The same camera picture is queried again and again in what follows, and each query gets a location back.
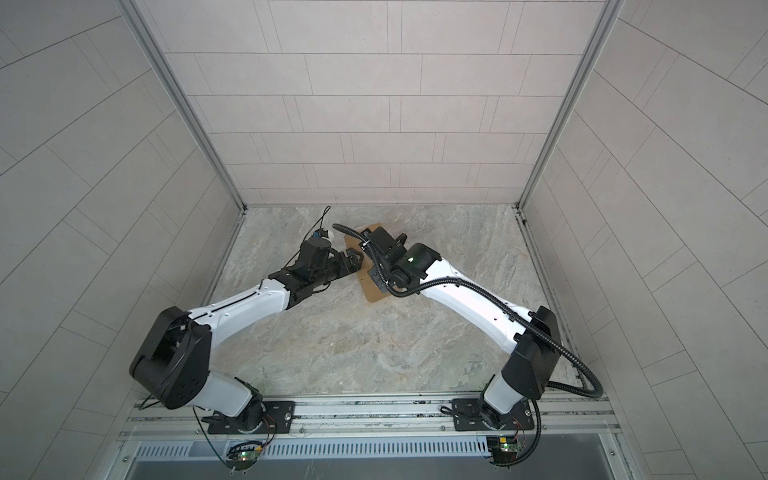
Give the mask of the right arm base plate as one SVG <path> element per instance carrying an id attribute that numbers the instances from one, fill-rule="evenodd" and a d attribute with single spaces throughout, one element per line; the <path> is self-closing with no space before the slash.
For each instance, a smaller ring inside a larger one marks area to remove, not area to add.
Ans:
<path id="1" fill-rule="evenodd" d="M 455 398 L 451 400 L 446 415 L 453 418 L 458 432 L 535 429 L 534 410 L 528 400 L 517 402 L 506 414 L 499 414 L 479 399 Z"/>

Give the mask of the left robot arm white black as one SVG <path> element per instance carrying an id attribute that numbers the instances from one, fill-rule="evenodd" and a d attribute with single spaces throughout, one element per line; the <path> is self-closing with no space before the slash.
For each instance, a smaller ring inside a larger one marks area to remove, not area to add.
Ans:
<path id="1" fill-rule="evenodd" d="M 211 370 L 213 350 L 255 323 L 286 311 L 331 282 L 358 272 L 364 255 L 335 250 L 313 237 L 296 261 L 257 286 L 208 306 L 163 310 L 129 367 L 130 376 L 169 410 L 197 406 L 235 418 L 255 403 L 256 392 Z"/>

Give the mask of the brown cardboard express box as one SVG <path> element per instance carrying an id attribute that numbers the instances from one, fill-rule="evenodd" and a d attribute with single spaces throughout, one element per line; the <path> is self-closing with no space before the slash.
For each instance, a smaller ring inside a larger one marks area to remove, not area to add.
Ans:
<path id="1" fill-rule="evenodd" d="M 375 274 L 373 261 L 363 252 L 360 241 L 348 235 L 344 235 L 344 241 L 347 248 L 352 248 L 363 254 L 363 261 L 360 269 L 356 272 L 356 276 L 366 300 L 369 303 L 375 303 L 389 297 L 390 293 L 386 289 L 381 290 L 375 283 L 372 277 L 372 274 Z"/>

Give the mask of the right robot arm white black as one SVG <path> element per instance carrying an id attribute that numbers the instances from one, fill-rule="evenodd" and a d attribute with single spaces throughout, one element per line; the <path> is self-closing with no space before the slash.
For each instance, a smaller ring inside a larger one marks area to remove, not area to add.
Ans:
<path id="1" fill-rule="evenodd" d="M 506 415 L 520 401 L 543 396 L 561 353 L 555 314 L 533 311 L 506 301 L 471 281 L 434 249 L 406 236 L 393 238 L 384 228 L 365 229 L 361 247 L 373 262 L 369 271 L 383 291 L 404 298 L 422 294 L 468 320 L 510 355 L 489 382 L 481 404 L 491 414 Z"/>

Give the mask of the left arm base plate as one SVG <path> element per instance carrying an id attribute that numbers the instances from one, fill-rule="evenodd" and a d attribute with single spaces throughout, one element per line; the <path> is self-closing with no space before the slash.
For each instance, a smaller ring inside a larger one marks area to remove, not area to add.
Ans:
<path id="1" fill-rule="evenodd" d="M 213 435 L 287 434 L 295 407 L 293 401 L 261 401 L 248 405 L 237 417 L 215 411 L 201 422 L 207 426 L 207 433 Z"/>

